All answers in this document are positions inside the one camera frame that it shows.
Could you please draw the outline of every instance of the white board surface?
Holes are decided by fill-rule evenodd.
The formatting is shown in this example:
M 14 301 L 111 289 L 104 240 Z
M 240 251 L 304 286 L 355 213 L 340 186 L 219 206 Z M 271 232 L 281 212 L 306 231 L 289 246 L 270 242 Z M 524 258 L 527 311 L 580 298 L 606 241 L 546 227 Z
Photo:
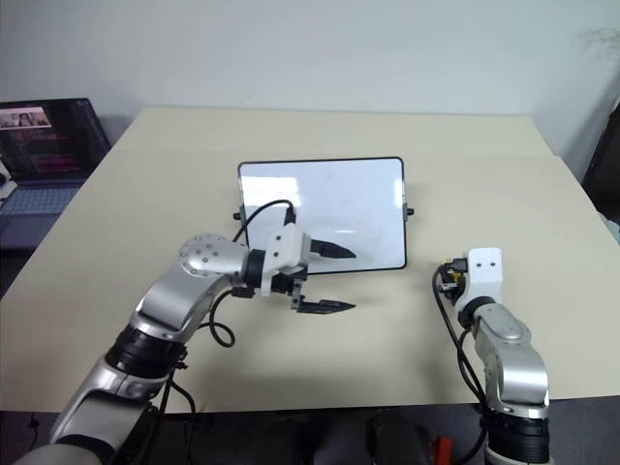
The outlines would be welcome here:
M 310 273 L 400 268 L 405 246 L 405 182 L 399 158 L 364 158 L 239 165 L 247 218 L 267 202 L 287 199 L 312 238 L 342 245 L 355 259 L 311 254 Z M 248 226 L 248 245 L 264 249 L 282 226 L 286 205 L 273 205 Z

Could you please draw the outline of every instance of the beige table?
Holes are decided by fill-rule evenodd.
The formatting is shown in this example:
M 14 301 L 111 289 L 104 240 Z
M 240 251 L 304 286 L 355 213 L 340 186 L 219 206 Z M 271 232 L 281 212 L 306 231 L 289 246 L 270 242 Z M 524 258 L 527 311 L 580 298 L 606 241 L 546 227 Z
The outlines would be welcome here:
M 178 374 L 199 407 L 472 401 L 430 276 L 480 246 L 504 251 L 505 303 L 533 331 L 551 396 L 620 393 L 620 248 L 530 119 L 150 108 L 1 303 L 2 409 L 60 410 L 179 245 L 233 235 L 239 162 L 392 155 L 416 208 L 407 267 L 311 277 L 309 297 L 357 304 L 327 317 L 298 315 L 280 295 L 226 300 L 218 317 L 237 345 L 198 333 Z M 186 406 L 175 396 L 170 409 Z

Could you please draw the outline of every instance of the robotic arm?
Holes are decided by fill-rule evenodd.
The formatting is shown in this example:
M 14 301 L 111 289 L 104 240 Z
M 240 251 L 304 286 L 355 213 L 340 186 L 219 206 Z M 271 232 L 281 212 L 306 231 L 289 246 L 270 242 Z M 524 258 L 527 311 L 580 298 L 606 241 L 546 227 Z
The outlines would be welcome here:
M 180 248 L 176 262 L 140 300 L 114 345 L 99 358 L 52 428 L 51 444 L 17 463 L 110 463 L 137 425 L 152 418 L 150 399 L 185 358 L 186 343 L 226 288 L 252 297 L 271 292 L 292 297 L 297 312 L 327 314 L 354 307 L 345 302 L 305 302 L 301 286 L 311 252 L 333 258 L 355 255 L 336 244 L 314 241 L 295 223 L 277 231 L 267 250 L 215 234 L 197 235 Z
M 553 463 L 546 369 L 531 345 L 528 327 L 502 305 L 500 249 L 473 249 L 467 259 L 444 263 L 440 275 L 439 291 L 454 305 L 460 324 L 471 329 L 484 364 L 480 425 L 488 433 L 486 462 Z

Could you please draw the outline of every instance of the black cable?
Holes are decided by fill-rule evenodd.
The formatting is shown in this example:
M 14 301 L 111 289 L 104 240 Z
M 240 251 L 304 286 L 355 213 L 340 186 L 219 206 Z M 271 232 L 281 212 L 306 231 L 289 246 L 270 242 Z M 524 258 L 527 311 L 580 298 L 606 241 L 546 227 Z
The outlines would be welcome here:
M 183 421 L 183 444 L 187 448 L 187 421 Z
M 148 464 L 151 459 L 151 455 L 153 453 L 153 446 L 155 446 L 155 441 L 157 440 L 157 436 L 159 436 L 159 430 L 162 425 L 162 419 L 164 418 L 164 413 L 166 412 L 166 407 L 168 406 L 168 399 L 171 395 L 171 387 L 172 387 L 172 377 L 174 376 L 174 370 L 170 372 L 168 375 L 168 379 L 166 380 L 166 384 L 164 386 L 164 393 L 162 394 L 162 401 L 159 404 L 159 415 L 155 421 L 155 426 L 153 428 L 153 432 L 151 433 L 151 437 L 148 438 L 148 443 L 146 444 L 146 452 L 142 458 L 142 465 Z
M 464 354 L 465 351 L 463 351 L 463 342 L 465 341 L 465 338 L 467 337 L 467 335 L 471 332 L 471 329 L 465 329 L 460 337 L 458 338 L 458 346 L 461 349 L 461 352 Z M 458 370 L 461 372 L 461 376 L 463 377 L 463 381 L 465 381 L 465 384 L 467 385 L 467 387 L 471 390 L 471 392 L 474 393 L 474 395 L 477 398 L 480 398 L 481 395 L 484 395 L 483 392 L 478 391 L 478 389 L 476 388 L 476 386 L 474 386 L 474 384 L 472 383 L 472 380 L 470 379 L 470 377 L 468 376 L 467 372 L 465 371 L 465 366 L 463 363 L 463 358 L 459 355 L 460 353 L 457 353 L 456 359 L 457 359 L 457 363 L 458 363 Z
M 263 210 L 269 208 L 270 206 L 277 205 L 278 203 L 285 203 L 285 204 L 287 204 L 289 206 L 290 210 L 293 210 L 295 208 L 293 206 L 293 203 L 291 201 L 287 201 L 286 199 L 278 199 L 277 201 L 269 201 L 265 205 L 261 205 L 243 223 L 243 226 L 241 226 L 239 231 L 237 231 L 236 234 L 234 235 L 234 237 L 232 238 L 232 242 L 237 242 L 238 241 L 238 239 L 241 237 L 241 235 L 248 229 L 248 225 L 250 224 L 250 222 L 252 220 L 254 220 L 254 218 L 256 218 L 259 213 L 261 213 Z
M 454 328 L 452 327 L 452 323 L 450 322 L 450 318 L 448 317 L 448 313 L 446 312 L 446 308 L 444 308 L 444 303 L 441 300 L 441 297 L 439 295 L 439 290 L 437 287 L 437 277 L 439 276 L 441 271 L 441 267 L 438 266 L 437 269 L 435 270 L 435 272 L 433 273 L 433 279 L 431 282 L 431 286 L 433 288 L 433 295 L 435 296 L 435 301 L 437 302 L 437 306 L 439 307 L 439 311 L 442 315 L 442 318 L 444 319 L 444 323 L 446 324 L 446 328 L 448 329 L 448 333 L 449 333 L 449 337 L 452 340 L 452 343 L 454 344 L 454 347 L 456 348 L 456 354 L 459 360 L 462 359 L 462 363 L 465 365 L 465 368 L 467 369 L 467 371 L 469 372 L 471 379 L 474 383 L 475 388 L 472 389 L 472 393 L 476 396 L 476 398 L 478 398 L 480 404 L 482 405 L 482 408 L 485 410 L 486 409 L 486 399 L 484 398 L 484 389 L 482 388 L 482 385 L 480 383 L 480 381 L 478 380 L 478 376 L 476 376 L 476 372 L 474 371 L 474 368 L 472 367 L 472 364 L 470 363 L 469 359 L 467 358 L 467 355 L 465 354 L 465 352 L 463 351 L 463 348 L 460 347 L 460 344 L 458 342 L 458 338 L 456 337 L 456 333 L 454 332 Z
M 472 448 L 469 449 L 469 451 L 465 455 L 463 455 L 461 458 L 456 460 L 452 465 L 464 465 L 465 463 L 469 462 L 472 458 L 476 456 L 478 451 L 481 449 L 482 445 L 484 444 L 485 439 L 486 439 L 486 429 L 482 428 L 480 430 L 480 435 L 478 436 L 478 439 L 476 440 Z
M 185 463 L 187 465 L 192 465 L 194 463 L 194 459 L 192 457 L 192 441 L 194 439 L 194 429 L 195 429 L 195 419 L 196 419 L 196 402 L 194 402 L 194 398 L 192 397 L 192 395 L 187 390 L 185 390 L 183 387 L 179 386 L 175 381 L 172 381 L 171 386 L 179 394 L 185 397 L 185 400 L 187 400 L 187 403 L 190 405 L 190 412 L 191 412 L 190 425 L 189 425 L 190 434 L 188 436 L 187 433 L 185 433 L 186 434 L 185 436 L 186 438 Z
M 211 310 L 209 311 L 208 322 L 203 323 L 200 326 L 198 326 L 198 329 L 202 327 L 208 327 L 209 331 L 211 332 L 211 336 L 213 336 L 213 339 L 215 339 L 215 342 L 217 342 L 222 347 L 232 347 L 236 339 L 234 337 L 234 333 L 232 329 L 230 329 L 228 326 L 224 325 L 223 323 L 218 323 L 215 321 L 215 311 L 217 310 L 217 307 L 220 305 L 222 300 L 224 300 L 227 296 L 231 295 L 232 293 L 233 293 L 233 290 L 228 289 L 227 291 L 224 291 L 221 294 L 219 294 L 217 298 L 215 299 L 215 301 L 213 302 L 213 305 L 211 306 Z M 229 335 L 230 341 L 227 342 L 224 339 L 222 339 L 222 337 L 217 333 L 216 328 L 218 327 L 220 329 L 223 329 L 224 332 L 226 332 Z
M 32 442 L 30 443 L 30 448 L 28 448 L 28 450 L 32 450 L 37 444 L 37 439 L 39 439 L 39 421 L 35 418 L 34 412 L 30 414 L 30 422 L 28 423 L 28 427 L 32 429 L 34 433 L 34 436 L 32 437 Z

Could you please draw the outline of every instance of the white wall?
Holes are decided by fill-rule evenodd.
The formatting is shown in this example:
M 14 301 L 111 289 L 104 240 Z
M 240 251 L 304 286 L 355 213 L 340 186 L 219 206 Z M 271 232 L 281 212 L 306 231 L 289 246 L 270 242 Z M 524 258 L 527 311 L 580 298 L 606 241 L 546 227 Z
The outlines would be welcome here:
M 619 0 L 0 0 L 0 99 L 113 140 L 154 104 L 529 113 L 581 177 L 618 94 Z

